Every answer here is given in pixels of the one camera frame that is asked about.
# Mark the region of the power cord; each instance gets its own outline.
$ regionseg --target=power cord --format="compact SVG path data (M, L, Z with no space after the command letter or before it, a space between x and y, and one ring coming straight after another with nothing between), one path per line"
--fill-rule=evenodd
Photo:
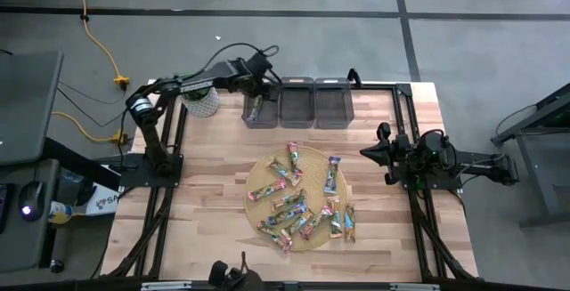
M118 72L117 63L115 63L113 55L111 55L109 50L107 50L105 46L103 46L103 44L101 44L101 42L99 42L89 31L89 27L87 26L87 22L89 21L89 16L87 15L87 2L86 0L81 0L81 2L83 3L83 14L81 14L80 19L83 21L85 32L87 33L89 38L91 38L92 41L94 41L102 50L105 51L105 53L107 53L110 62L113 64L115 73L117 74L115 78L113 78L113 82L115 82L115 84L118 85L121 88L121 90L126 91L126 86L131 82L130 78L124 77Z
M496 158L486 158L486 159L482 159L482 160L475 161L475 162L473 162L473 163L471 163L471 164L465 166L464 168L462 168L461 171L459 171L459 172L455 175L455 179L459 179L459 178L460 178L460 175L462 175L465 171L467 171L471 166L474 166L475 164L483 163L483 162L491 162L491 161L499 160L499 159L504 158L504 157L505 157L505 154L503 153L503 154L499 155L499 156L496 157Z
M85 112L83 109L81 109L81 107L79 107L73 100L71 100L71 98L61 90L61 88L57 88L58 92L61 93L61 95L63 95L71 104L73 104L74 107L76 107L76 109L78 109L81 113L83 113L83 115L85 115L86 117L88 117L91 121L93 121L95 124L97 124L99 127L105 127L111 123L113 123L116 119L118 119L119 117L121 117L121 114L123 114L123 112L121 111L121 113L119 113L118 115L116 115L114 118L112 118L111 120L105 122L105 123L100 123L99 121L97 121L96 119L94 119L93 117L91 117L89 114L87 114L87 112Z
M118 199L119 200L122 199L132 189L134 189L134 187L124 188L123 191L118 195ZM101 266L103 264L103 259L105 258L105 254L107 253L107 246L108 246L108 244L105 243L105 247L103 248L103 252L101 254L101 257L99 258L99 262L95 266L95 270L93 271L93 273L91 273L91 276L89 277L89 279L95 278L95 276L97 275L97 272L101 268Z
M235 46L247 46L247 47L249 47L249 48L252 48L252 49L256 50L256 52L258 52L258 53L260 53L260 54L262 54L262 55L264 55L265 57L268 57L268 58L274 56L274 55L277 54L277 53L279 52L279 50L280 50L280 48L279 48L278 45L271 45L271 46L267 47L266 49L261 50L261 49L255 47L255 46L252 45L252 44L244 43L244 42L228 44L228 45L222 47L221 49L217 50L217 51L214 53L214 55L212 55L212 56L210 57L210 59L206 62L206 64L205 64L201 69L199 69L199 70L196 71L195 73L190 74L190 75L187 76L187 77L184 77L183 79L184 79L184 80L190 79L190 78L196 77L197 75L203 73L203 72L208 68L208 66L212 63L212 61L214 61L214 60L216 59L216 57L217 57L218 55L220 55L220 53L222 53L223 51L225 51L225 50L227 50L227 49L230 49L230 48L232 48L232 47L235 47ZM269 50L274 50L274 51L273 51L272 53L267 54L266 52L268 52Z
M469 181L471 181L471 180L473 180L473 179L476 179L476 178L479 177L479 176L481 176L481 175L473 175L473 176L471 176L470 178L468 178L467 180L465 180L465 181L461 184L461 188L463 188L463 186L465 186L465 184L467 184L467 182L469 182ZM463 203L463 198L461 198L461 196L460 196L456 191L454 191L454 190L448 190L448 191L449 191L454 197L456 197L456 198L459 200L459 202L461 203L461 207L463 208L463 214L464 214L464 215L467 215L467 211L466 211L466 208L465 208L465 203Z
M113 136L111 137L107 137L107 138L96 138L94 136L92 136L91 134L89 134L84 128L83 126L71 115L67 114L67 113L63 113L63 112L59 112L59 111L54 111L52 112L52 115L55 116L60 116L60 117L65 117L68 120L70 120L71 122L73 122L77 128L79 129L79 131L81 131L81 133L89 140L94 141L94 142L98 142L98 143L103 143L103 142L112 142L112 143L116 143L117 145L125 145L129 142L129 138L128 135L126 133L122 133L120 132L120 130L118 130L115 134L113 134Z
M532 108L532 107L536 107L536 104L527 105L527 106L523 107L522 109L518 109L518 110L516 110L516 111L510 113L509 115L507 115L507 116L506 116L505 118L503 118L502 121L499 122L499 124L497 125L497 128L495 129L495 134L496 134L496 135L499 135L499 128L500 128L501 125L502 125L503 123L505 123L505 121L508 120L510 117L512 117L512 116L514 116L514 115L516 115L516 114L518 114L518 113L524 111L525 109L530 109L530 108Z
M117 98L116 100L114 100L114 101L103 101L103 100L96 99L96 98L94 98L93 96L91 96L91 95L89 95L89 94L83 93L83 92L79 91L77 88L75 88L75 87L73 87L73 86L71 86L71 85L68 85L68 84L66 84L66 83L64 83L64 82L62 82L62 81L60 81L60 84L61 84L61 85L64 85L64 86L67 87L67 88L69 88L70 90L74 91L75 93L79 93L79 94L85 96L85 97L86 97L87 99L89 99L89 100L96 101L96 102L99 102L99 103L101 103L101 104L108 104L108 105L117 104L117 103L119 103L121 100L125 99L125 95L126 95L126 91L123 91L123 94L121 95L121 97Z
M123 129L125 128L125 117L128 109L123 110L123 116L121 117L121 128L119 129L119 133L123 133ZM120 164L118 165L118 170L123 171L125 169L125 155L123 154L123 148L119 144L117 144L118 154L121 156Z

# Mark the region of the yellow extension cord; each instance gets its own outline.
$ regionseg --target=yellow extension cord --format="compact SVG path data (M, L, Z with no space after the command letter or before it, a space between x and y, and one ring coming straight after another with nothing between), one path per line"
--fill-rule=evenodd
M109 50L107 50L107 48L105 48L105 46L103 46L103 44L101 42L99 42L89 31L89 27L87 26L87 2L86 0L81 0L81 2L83 3L83 27L85 28L85 32L87 33L87 36L89 36L89 38L91 38L91 40L93 42L95 42L102 50L105 51L105 53L107 54L107 56L109 56L109 60L111 62L111 64L113 64L113 68L115 69L115 73L117 74L115 76L115 78L113 79L113 81L115 82L116 85L121 86L121 88L123 88L123 91L126 90L126 85L129 84L130 79L128 77L123 77L119 71L118 71L118 67L117 67L117 63L115 62L115 59L113 58L113 55L109 52ZM67 113L63 113L63 112L59 112L59 111L54 111L52 112L52 115L57 115L60 117L65 117L69 120L71 120L71 122L73 122L77 128L79 129L79 131L81 131L81 133L89 140L97 142L97 143L104 143L104 142L113 142L113 143L118 143L119 145L123 145L126 143L127 141L127 136L125 134L120 134L121 130L118 130L117 133L115 133L113 136L108 137L108 138L96 138L94 136L92 136L91 134L89 134L84 128L83 126L71 115L67 114Z
M93 35L91 35L91 32L89 31L89 27L87 26L87 18L86 18L86 16L87 16L87 2L86 2L86 0L81 0L81 1L83 3L83 26L85 28L85 32L87 33L89 38L91 38L92 41L94 41L97 45L99 45L99 47L101 47L101 49L104 50L105 53L107 53L107 56L109 56L109 60L113 64L113 68L115 69L115 73L117 73L117 76L113 79L113 81L115 82L116 85L127 85L127 84L129 84L130 79L128 77L122 76L118 72L117 63L115 63L115 59L113 58L113 55L111 55L109 50L107 50L105 48L105 46L103 46L103 44L101 44L101 42L99 42Z
M69 120L71 120L71 122L73 122L77 128L79 129L79 131L81 131L81 133L87 137L87 139L94 141L94 142L98 142L98 143L102 143L102 142L113 142L113 143L117 143L120 141L120 144L123 145L125 144L127 138L125 136L123 136L123 138L121 139L121 136L119 134L120 130L117 131L117 133L115 133L113 136L108 137L108 138L96 138L94 136L92 136L91 134L89 134L81 124L79 124L79 122L72 117L71 115L67 114L67 113L63 113L63 112L58 112L58 111L54 111L52 112L52 115L57 115L60 117L65 117Z

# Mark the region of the metal bracket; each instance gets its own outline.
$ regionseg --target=metal bracket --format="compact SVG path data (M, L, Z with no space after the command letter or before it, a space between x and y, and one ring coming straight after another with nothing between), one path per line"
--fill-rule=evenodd
M438 285L418 283L390 283L391 291L439 291Z
M405 96L411 96L411 85L409 83L396 83L395 88Z
M121 174L121 185L124 187L175 188L182 174L184 155L172 156L173 173L168 177L157 175L144 154L132 153L125 156L125 166L137 166L135 170Z
M191 290L192 281L168 281L168 282L147 282L142 283L141 291L156 290Z

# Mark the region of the wooden tabletop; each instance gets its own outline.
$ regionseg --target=wooden tabletop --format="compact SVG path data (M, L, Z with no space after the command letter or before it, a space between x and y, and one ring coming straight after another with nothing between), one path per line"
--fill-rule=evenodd
M443 129L434 84L411 86L420 132ZM248 129L240 118L242 95L220 95L221 108L214 116L187 120L183 178L170 212L161 279L208 279L215 261L239 268L240 252L246 251L249 268L267 281L420 281L407 194L399 185L386 186L386 168L358 153L378 142L379 123L389 122L395 132L389 92L353 91L354 121L346 130ZM407 120L405 105L403 109ZM172 126L174 139L176 117ZM285 255L251 228L243 207L248 172L260 158L288 141L342 157L340 169L346 177L348 200L355 203L356 243L333 239L317 249ZM133 152L143 151L143 137L137 131ZM138 188L120 200L102 273L117 267L139 238L149 192ZM434 191L433 200L442 240L464 268L476 275L460 203L445 190ZM154 240L150 245L149 250L154 250ZM430 269L435 272L431 243L426 248ZM152 254L147 255L146 270Z

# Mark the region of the black wire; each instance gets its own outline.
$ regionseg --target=black wire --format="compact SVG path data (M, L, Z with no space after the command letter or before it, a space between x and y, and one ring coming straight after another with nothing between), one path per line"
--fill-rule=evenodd
M126 112L127 112L127 109L125 109L125 110L123 111L123 116L121 117L121 129L120 129L120 131L118 132L121 137L123 136L123 129L125 128ZM123 155L123 149L121 148L121 141L117 141L117 148L118 148L118 154L120 154L120 156L121 156L121 161L120 161L120 164L119 164L118 167L119 167L119 169L122 170L122 169L123 169L123 166L124 166L123 163L124 163L124 160L125 160L125 156Z
M452 195L454 195L454 196L459 200L459 202L461 203L461 207L463 208L463 214L467 216L467 211L466 211L466 209L465 209L465 204L463 203L463 199L460 197L460 195L457 194L457 192L454 191L454 190L448 190L448 191L449 191Z
M522 109L518 109L518 110L516 110L516 111L510 113L509 115L507 115L507 116L506 116L505 118L503 118L502 121L499 122L499 124L497 125L497 128L495 129L495 134L496 134L496 135L499 135L499 128L501 127L501 125L502 125L503 123L505 123L505 121L506 121L507 119L509 119L509 117L512 117L512 116L514 116L515 114L524 111L525 109L530 109L531 107L535 107L535 106L536 106L536 104L527 105L527 106L523 107Z
M426 131L423 135L430 134L430 133L439 133L442 135L442 138L445 136L444 130L442 130L442 129L429 130L429 131Z
M97 263L97 266L95 267L95 270L93 271L93 273L91 274L91 277L89 277L89 279L93 279L95 277L95 275L97 274L97 272L99 271L99 269L101 268L102 264L103 264L103 259L105 258L105 253L107 253L107 243L105 243L105 248L103 249L103 253L101 254L101 258L99 258L99 262Z
M465 186L465 184L467 184L467 182L469 182L469 181L471 181L471 180L473 180L473 179L475 179L475 178L477 178L477 177L479 177L479 176L480 176L480 175L473 175L473 176L471 176L470 178L468 178L467 180L465 180L464 182L461 183L461 188L463 188L463 186ZM464 215L467 215L467 211L466 211L466 208L465 208L465 203L463 203L463 199L460 197L460 195L459 195L456 191L454 191L454 190L448 190L448 191L449 191L452 195L454 195L454 196L459 200L459 202L461 203L461 207L463 208L463 214L464 214Z
M95 124L97 124L99 127L105 127L109 124L111 124L112 122L114 122L116 119L118 119L119 117L121 117L121 114L123 114L123 112L121 111L121 113L119 113L117 116L115 116L114 118L112 118L111 120L109 120L106 123L99 123L99 121L95 120L94 118L92 118L89 114L87 114L83 109L81 109L73 100L71 100L71 98L61 90L61 88L57 88L57 90L61 93L61 95L63 95L66 99L68 99L68 101L73 104L74 107L76 107L76 109L78 109L81 113L83 113L86 117L88 117L90 120L92 120Z
M470 163L469 165L463 167L461 169L461 171L459 171L457 174L455 174L455 179L459 179L460 175L462 175L465 171L467 171L467 169L469 169L471 166L474 166L475 164L483 163L483 162L491 162L491 161L495 161L495 160L498 160L498 159L501 159L504 157L505 157L505 154L501 154L496 158L486 158L486 159L482 159L482 160L478 160L478 161L475 161L473 163Z
M265 57L272 57L272 56L274 56L275 54L277 54L277 53L279 52L279 46L277 46L277 45L271 45L271 46L269 46L268 48L266 48L266 49L264 49L264 50L260 50L260 49L258 49L257 47L255 47L254 45L249 44L249 43L239 42L239 43L228 44L228 45L222 47L221 49L217 50L217 51L214 53L214 55L212 55L212 57L210 57L210 59L209 59L209 60L206 62L206 64L202 67L202 69L199 69L198 71L196 71L196 73L190 74L189 76L183 77L183 80L187 80L187 79L196 77L197 75L203 73L203 72L208 68L208 66L212 63L212 61L214 61L214 59L215 59L221 52L223 52L223 51L225 51L225 50L227 50L227 49L229 49L229 48L232 48L232 47L234 47L234 46L247 46L247 47L250 47L250 48L256 50L256 52L258 52L258 53L264 55ZM265 54L266 51L271 50L271 49L273 49L273 48L275 49L275 52L273 52L273 53L271 53L271 54L269 54L269 55Z
M89 95L89 94L85 94L85 93L79 91L78 89L76 89L75 87L70 86L70 85L67 85L67 84L65 84L65 83L62 82L62 81L60 81L60 84L66 86L66 87L68 87L69 89L75 91L76 93L79 93L79 94L85 96L85 97L86 97L87 99L89 99L89 100L93 100L93 101L99 102L99 103L101 103L101 104L109 104L109 105L117 104L119 101L123 100L123 99L125 98L125 95L126 95L126 91L123 91L123 95L121 95L121 97L119 97L118 99L116 99L116 100L114 100L114 101L112 101L112 102L109 102L109 101L102 101L102 100L99 100L99 99L95 99L93 96L91 96L91 95Z
M279 85L283 84L283 81L281 81L281 78L277 75L277 73L275 73L272 69L269 69L269 72L271 72L271 74L273 75L273 77L275 77L275 79L277 80L277 82L279 82Z
M464 186L467 182L469 182L469 181L471 181L471 180L473 180L473 179L475 179L475 178L477 178L477 177L479 177L479 176L481 176L481 175L473 175L473 176L471 176L470 178L468 178L467 180L465 180L464 182L461 183L461 188L463 188L463 186Z
M134 189L134 187L124 188L123 191L118 195L118 199L123 198L132 189Z

